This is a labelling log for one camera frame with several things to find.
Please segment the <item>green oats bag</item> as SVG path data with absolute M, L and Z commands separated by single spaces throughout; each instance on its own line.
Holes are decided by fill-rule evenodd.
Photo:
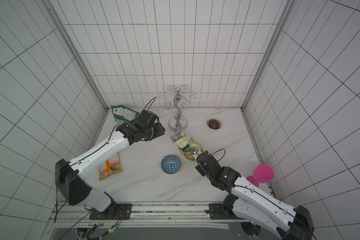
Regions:
M 171 141 L 178 147 L 181 154 L 192 162 L 204 152 L 203 147 L 193 138 L 189 137 L 184 130 L 178 130 L 171 134 Z

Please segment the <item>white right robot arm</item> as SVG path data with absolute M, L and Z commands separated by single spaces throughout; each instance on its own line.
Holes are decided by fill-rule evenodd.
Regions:
M 313 240 L 314 224 L 308 209 L 293 207 L 268 195 L 230 167 L 222 167 L 209 152 L 195 151 L 196 170 L 213 187 L 228 195 L 221 204 L 210 204 L 211 219 L 243 219 L 273 233 L 280 240 Z

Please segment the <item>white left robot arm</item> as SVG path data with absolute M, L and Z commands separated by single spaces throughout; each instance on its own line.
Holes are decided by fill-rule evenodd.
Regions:
M 70 161 L 55 165 L 55 184 L 70 206 L 92 208 L 92 218 L 112 219 L 117 215 L 117 203 L 107 193 L 87 183 L 86 179 L 98 167 L 118 152 L 139 141 L 151 141 L 165 134 L 158 115 L 142 110 L 140 115 L 116 125 L 110 135 L 98 145 Z

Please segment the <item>blue patterned breakfast bowl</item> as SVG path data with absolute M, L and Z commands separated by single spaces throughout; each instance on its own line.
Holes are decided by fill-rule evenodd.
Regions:
M 176 155 L 165 156 L 161 162 L 161 168 L 164 173 L 172 175 L 181 169 L 182 163 Z

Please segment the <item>cream bowl with purple food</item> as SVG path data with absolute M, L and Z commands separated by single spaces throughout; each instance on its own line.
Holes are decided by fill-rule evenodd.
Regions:
M 206 125 L 208 130 L 212 132 L 219 131 L 223 126 L 222 122 L 217 118 L 209 118 L 206 121 Z

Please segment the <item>green white snack bag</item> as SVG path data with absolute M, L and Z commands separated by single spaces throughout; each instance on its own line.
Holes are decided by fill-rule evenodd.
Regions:
M 117 124 L 130 122 L 140 116 L 140 113 L 124 105 L 111 106 L 114 120 Z

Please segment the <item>chrome cup holder stand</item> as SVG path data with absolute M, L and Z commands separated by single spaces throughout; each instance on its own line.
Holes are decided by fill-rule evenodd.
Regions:
M 160 99 L 167 99 L 173 97 L 172 102 L 166 102 L 165 108 L 167 110 L 176 109 L 177 112 L 172 116 L 169 121 L 169 127 L 173 131 L 184 130 L 188 126 L 188 120 L 183 116 L 182 109 L 187 109 L 191 106 L 190 99 L 196 99 L 198 95 L 191 92 L 191 87 L 188 85 L 182 86 L 167 86 L 166 92 L 159 93 Z

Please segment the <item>orange snack packet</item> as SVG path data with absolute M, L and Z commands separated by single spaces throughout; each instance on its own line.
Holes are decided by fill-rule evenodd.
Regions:
M 120 163 L 120 155 L 116 153 L 104 163 L 102 163 L 99 167 L 99 181 L 102 181 L 111 175 L 122 172 L 122 167 Z

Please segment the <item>aluminium mounting rail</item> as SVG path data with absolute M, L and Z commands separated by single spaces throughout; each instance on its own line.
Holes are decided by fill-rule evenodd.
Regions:
M 249 223 L 262 229 L 275 231 L 289 229 L 292 217 L 286 209 L 274 210 L 274 217 L 269 217 L 246 201 L 237 200 L 233 215 L 223 212 L 221 203 L 182 202 L 182 203 L 121 203 L 117 213 L 106 219 L 100 213 L 89 212 L 83 205 L 61 207 L 58 216 L 52 217 L 47 231 L 58 228 L 86 228 L 97 225 L 98 229 L 119 228 L 213 228 L 229 229 L 229 223 Z

